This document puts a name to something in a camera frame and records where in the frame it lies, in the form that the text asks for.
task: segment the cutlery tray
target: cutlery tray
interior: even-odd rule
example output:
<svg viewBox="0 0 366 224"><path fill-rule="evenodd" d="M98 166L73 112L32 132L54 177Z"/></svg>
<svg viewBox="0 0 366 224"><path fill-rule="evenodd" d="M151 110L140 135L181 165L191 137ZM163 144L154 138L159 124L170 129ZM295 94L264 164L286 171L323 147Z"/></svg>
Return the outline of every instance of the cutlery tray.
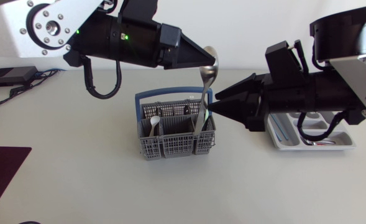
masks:
<svg viewBox="0 0 366 224"><path fill-rule="evenodd" d="M281 151L345 150L356 147L342 123L338 124L324 140L335 144L307 145L297 129L299 116L300 113L278 113L268 116L267 129L277 149ZM333 117L333 112L307 113L303 122L303 131L312 136L320 135L328 129Z"/></svg>

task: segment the basket handle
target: basket handle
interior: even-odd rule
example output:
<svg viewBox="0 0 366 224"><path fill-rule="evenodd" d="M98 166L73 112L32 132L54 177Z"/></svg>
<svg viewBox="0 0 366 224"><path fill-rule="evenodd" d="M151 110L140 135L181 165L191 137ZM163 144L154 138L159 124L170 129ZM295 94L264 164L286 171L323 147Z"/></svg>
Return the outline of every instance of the basket handle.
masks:
<svg viewBox="0 0 366 224"><path fill-rule="evenodd" d="M140 121L140 100L148 98L151 96L164 95L169 93L202 93L203 87L195 86L181 86L181 87L171 87L171 88L161 88L157 90L144 91L142 93L137 93L135 95L135 114L137 121ZM208 94L208 104L213 102L213 91L211 88L206 92Z"/></svg>

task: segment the spoon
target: spoon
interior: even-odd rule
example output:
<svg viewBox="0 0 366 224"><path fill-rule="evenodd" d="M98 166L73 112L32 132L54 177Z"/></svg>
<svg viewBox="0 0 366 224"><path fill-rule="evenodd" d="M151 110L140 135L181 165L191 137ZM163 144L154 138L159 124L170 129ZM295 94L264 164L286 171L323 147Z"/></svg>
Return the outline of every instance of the spoon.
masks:
<svg viewBox="0 0 366 224"><path fill-rule="evenodd" d="M204 101L205 101L205 94L208 91L209 87L213 84L217 77L217 73L219 71L219 58L217 56L217 52L213 47L207 46L204 48L207 53L211 54L216 61L212 66L204 66L200 67L199 71L201 72L201 78L203 82L203 92L201 97L201 104L199 105L199 113L198 119L196 120L195 124L195 132L194 135L199 135L202 131L203 123L204 123Z"/></svg>
<svg viewBox="0 0 366 224"><path fill-rule="evenodd" d="M303 137L301 137L301 140L307 145L307 146L323 146L323 145L335 145L336 142L335 141L318 141L318 142L313 142L310 140L307 140Z"/></svg>
<svg viewBox="0 0 366 224"><path fill-rule="evenodd" d="M151 122L151 132L150 132L150 136L149 137L153 137L153 130L155 129L156 125L159 123L160 121L160 117L159 116L153 116L150 119Z"/></svg>

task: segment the white table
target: white table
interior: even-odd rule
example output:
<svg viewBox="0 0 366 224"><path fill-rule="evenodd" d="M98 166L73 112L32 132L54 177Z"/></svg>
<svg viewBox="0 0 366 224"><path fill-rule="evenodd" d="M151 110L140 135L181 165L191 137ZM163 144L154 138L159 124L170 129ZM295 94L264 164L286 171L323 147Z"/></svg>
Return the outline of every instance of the white table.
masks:
<svg viewBox="0 0 366 224"><path fill-rule="evenodd" d="M212 88L252 72L222 70ZM103 93L115 79L94 72ZM145 161L134 94L200 83L198 70L128 70L120 93L98 100L82 72L65 72L0 106L0 146L32 147L0 223L366 223L366 121L346 125L352 151L280 152L268 133L215 114L209 155Z"/></svg>

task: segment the gray plastic basket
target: gray plastic basket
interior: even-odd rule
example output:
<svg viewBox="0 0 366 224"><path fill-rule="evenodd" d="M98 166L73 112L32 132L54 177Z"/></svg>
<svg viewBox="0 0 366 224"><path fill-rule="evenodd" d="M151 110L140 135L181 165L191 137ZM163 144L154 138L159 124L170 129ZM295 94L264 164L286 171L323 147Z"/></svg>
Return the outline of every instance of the gray plastic basket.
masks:
<svg viewBox="0 0 366 224"><path fill-rule="evenodd" d="M211 111L204 128L198 136L194 136L194 124L198 117L200 100L181 100L156 102L140 105L142 98L167 93L201 93L201 87L177 87L150 90L135 96L137 130L140 140L140 151L147 160L209 154L214 146L214 125ZM208 102L212 103L212 90L208 90ZM146 137L151 130L150 118L161 117L155 128L154 137Z"/></svg>

